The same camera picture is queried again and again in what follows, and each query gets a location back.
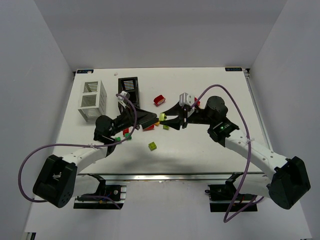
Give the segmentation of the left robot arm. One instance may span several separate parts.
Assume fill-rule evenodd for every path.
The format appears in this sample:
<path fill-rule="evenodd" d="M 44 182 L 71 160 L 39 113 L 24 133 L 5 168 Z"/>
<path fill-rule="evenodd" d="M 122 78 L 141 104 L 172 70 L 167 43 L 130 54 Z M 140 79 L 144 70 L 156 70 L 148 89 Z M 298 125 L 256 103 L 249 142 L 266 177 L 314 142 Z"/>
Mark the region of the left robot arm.
<path fill-rule="evenodd" d="M 94 141 L 103 147 L 82 147 L 64 156 L 50 155 L 33 186 L 33 193 L 57 208 L 64 207 L 73 197 L 85 200 L 108 196 L 106 181 L 96 174 L 80 175 L 95 162 L 108 157 L 116 148 L 114 136 L 127 128 L 148 128 L 158 121 L 155 113 L 136 107 L 126 107 L 115 119 L 106 115 L 95 121 Z"/>

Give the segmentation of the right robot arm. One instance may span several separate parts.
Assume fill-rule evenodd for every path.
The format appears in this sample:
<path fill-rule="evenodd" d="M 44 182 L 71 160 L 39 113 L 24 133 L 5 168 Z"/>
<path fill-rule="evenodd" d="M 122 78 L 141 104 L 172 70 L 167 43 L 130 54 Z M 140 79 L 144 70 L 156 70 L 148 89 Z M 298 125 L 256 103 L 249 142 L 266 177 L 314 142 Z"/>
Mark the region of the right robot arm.
<path fill-rule="evenodd" d="M 190 95 L 159 115 L 162 125 L 179 130 L 188 124 L 208 125 L 210 138 L 258 167 L 263 176 L 246 177 L 241 194 L 258 195 L 273 200 L 279 207 L 289 210 L 310 188 L 306 165 L 295 156 L 280 155 L 255 140 L 249 139 L 240 128 L 227 118 L 228 108 L 219 96 L 211 96 L 203 109 L 192 107 Z"/>

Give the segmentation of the red rectangular brick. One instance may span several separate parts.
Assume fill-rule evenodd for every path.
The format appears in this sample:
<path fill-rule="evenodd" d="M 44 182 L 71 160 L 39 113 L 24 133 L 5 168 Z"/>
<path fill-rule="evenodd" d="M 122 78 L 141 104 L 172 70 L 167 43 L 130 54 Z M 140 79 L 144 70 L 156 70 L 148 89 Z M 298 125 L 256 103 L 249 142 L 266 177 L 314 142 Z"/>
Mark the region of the red rectangular brick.
<path fill-rule="evenodd" d="M 153 124 L 149 127 L 144 128 L 143 131 L 150 131 L 150 130 L 153 130 L 154 128 L 155 128 L 155 125 Z"/>

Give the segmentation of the red upright brick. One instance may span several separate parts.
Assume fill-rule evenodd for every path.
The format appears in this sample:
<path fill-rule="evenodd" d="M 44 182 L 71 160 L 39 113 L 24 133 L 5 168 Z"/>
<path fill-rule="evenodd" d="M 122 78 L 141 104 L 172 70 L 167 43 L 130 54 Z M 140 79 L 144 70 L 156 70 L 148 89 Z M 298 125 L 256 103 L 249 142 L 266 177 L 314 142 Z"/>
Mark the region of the red upright brick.
<path fill-rule="evenodd" d="M 126 128 L 126 129 L 124 129 L 123 131 L 122 131 L 122 134 L 123 134 L 123 136 L 125 137 L 126 136 L 126 134 L 128 134 L 130 131 L 129 131 L 129 128 Z"/>

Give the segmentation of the red and green brick stack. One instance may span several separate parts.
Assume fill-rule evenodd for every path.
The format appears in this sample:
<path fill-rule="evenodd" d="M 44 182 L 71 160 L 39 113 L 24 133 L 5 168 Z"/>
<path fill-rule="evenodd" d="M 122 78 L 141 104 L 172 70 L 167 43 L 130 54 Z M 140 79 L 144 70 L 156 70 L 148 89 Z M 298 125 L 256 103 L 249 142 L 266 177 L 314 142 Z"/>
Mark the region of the red and green brick stack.
<path fill-rule="evenodd" d="M 198 107 L 200 107 L 201 102 L 200 102 L 200 101 L 198 101 L 198 99 L 197 99 L 196 97 L 194 98 L 194 101 L 195 101 L 195 102 L 197 102 L 197 106 L 198 106 Z"/>

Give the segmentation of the green small brick right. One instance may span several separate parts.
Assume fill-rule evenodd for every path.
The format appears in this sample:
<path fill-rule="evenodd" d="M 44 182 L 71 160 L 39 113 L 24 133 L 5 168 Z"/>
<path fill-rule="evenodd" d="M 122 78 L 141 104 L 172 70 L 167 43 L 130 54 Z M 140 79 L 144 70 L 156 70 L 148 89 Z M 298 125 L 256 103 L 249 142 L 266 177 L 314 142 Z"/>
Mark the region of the green small brick right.
<path fill-rule="evenodd" d="M 132 136 L 130 135 L 130 133 L 126 133 L 124 135 L 124 137 L 127 139 L 127 140 L 131 140 L 132 139 Z"/>

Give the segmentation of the red rounded flower brick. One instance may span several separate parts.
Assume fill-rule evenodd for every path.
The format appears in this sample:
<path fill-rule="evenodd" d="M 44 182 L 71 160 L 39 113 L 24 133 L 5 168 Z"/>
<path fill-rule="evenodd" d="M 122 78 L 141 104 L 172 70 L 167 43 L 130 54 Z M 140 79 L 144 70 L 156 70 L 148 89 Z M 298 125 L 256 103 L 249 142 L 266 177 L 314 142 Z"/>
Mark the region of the red rounded flower brick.
<path fill-rule="evenodd" d="M 163 104 L 166 101 L 166 98 L 160 94 L 157 97 L 154 98 L 153 103 L 155 104 L 155 106 L 160 106 L 161 104 Z"/>

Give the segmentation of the lime green flat brick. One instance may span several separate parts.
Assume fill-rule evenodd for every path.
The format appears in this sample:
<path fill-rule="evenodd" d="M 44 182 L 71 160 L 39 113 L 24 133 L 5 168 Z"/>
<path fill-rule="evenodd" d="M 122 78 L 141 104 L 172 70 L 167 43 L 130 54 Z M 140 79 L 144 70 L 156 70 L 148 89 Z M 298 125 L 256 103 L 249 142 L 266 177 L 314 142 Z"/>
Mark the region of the lime green flat brick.
<path fill-rule="evenodd" d="M 151 143 L 148 144 L 148 148 L 151 150 L 151 151 L 154 151 L 157 149 L 157 145 L 156 143 L 153 141 Z"/>

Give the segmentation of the black slotted container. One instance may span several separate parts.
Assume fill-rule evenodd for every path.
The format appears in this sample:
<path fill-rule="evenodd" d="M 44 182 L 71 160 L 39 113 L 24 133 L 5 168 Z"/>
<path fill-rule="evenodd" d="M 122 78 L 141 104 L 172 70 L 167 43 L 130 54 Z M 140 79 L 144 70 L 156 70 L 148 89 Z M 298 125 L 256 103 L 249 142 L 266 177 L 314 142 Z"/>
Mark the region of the black slotted container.
<path fill-rule="evenodd" d="M 118 94 L 127 93 L 127 98 L 132 104 L 140 108 L 140 89 L 137 77 L 123 77 L 118 79 Z"/>

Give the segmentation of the white slotted container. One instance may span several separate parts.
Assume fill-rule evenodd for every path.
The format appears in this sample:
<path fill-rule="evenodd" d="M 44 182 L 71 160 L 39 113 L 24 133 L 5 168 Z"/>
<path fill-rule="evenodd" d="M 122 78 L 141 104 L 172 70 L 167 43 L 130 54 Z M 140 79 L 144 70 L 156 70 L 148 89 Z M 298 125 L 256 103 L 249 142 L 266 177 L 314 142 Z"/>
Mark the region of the white slotted container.
<path fill-rule="evenodd" d="M 106 114 L 107 92 L 101 80 L 85 81 L 81 85 L 78 111 L 86 122 Z"/>

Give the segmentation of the blue label right corner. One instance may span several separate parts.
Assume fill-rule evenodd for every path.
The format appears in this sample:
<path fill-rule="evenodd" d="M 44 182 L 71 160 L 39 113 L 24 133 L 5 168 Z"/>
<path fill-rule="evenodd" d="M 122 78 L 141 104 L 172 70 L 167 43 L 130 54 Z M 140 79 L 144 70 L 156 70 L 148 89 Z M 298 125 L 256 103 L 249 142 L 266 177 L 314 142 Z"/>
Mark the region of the blue label right corner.
<path fill-rule="evenodd" d="M 243 69 L 241 67 L 225 67 L 226 72 L 242 72 Z"/>

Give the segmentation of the aluminium table rail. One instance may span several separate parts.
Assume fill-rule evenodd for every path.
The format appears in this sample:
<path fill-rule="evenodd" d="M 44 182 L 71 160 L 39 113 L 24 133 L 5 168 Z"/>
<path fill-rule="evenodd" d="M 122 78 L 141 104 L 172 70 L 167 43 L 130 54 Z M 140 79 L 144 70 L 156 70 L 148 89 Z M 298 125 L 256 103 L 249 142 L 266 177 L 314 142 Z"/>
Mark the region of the aluminium table rail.
<path fill-rule="evenodd" d="M 232 173 L 231 172 L 207 172 L 207 173 L 96 173 L 95 175 L 101 176 L 107 181 L 214 181 L 226 180 Z"/>

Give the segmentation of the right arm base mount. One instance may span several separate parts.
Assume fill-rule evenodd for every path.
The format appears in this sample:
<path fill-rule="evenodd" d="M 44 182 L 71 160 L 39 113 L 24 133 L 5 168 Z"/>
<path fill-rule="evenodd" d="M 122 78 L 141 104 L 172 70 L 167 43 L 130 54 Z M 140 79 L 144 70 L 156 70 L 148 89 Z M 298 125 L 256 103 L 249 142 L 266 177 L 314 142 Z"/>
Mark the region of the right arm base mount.
<path fill-rule="evenodd" d="M 233 185 L 235 180 L 241 179 L 242 173 L 233 173 L 223 184 L 210 184 L 204 191 L 209 197 L 211 213 L 225 213 L 233 199 L 237 188 Z M 235 213 L 252 200 L 252 194 L 239 193 L 232 207 L 231 213 Z"/>

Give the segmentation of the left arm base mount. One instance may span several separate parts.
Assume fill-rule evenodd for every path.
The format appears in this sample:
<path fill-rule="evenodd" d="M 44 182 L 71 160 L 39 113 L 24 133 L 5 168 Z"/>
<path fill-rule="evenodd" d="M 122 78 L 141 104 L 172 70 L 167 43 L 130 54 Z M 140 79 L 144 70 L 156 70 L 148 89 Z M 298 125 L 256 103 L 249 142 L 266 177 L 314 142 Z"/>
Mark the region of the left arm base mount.
<path fill-rule="evenodd" d="M 100 175 L 78 175 L 73 191 L 74 209 L 121 210 L 127 195 L 123 182 L 109 181 Z"/>

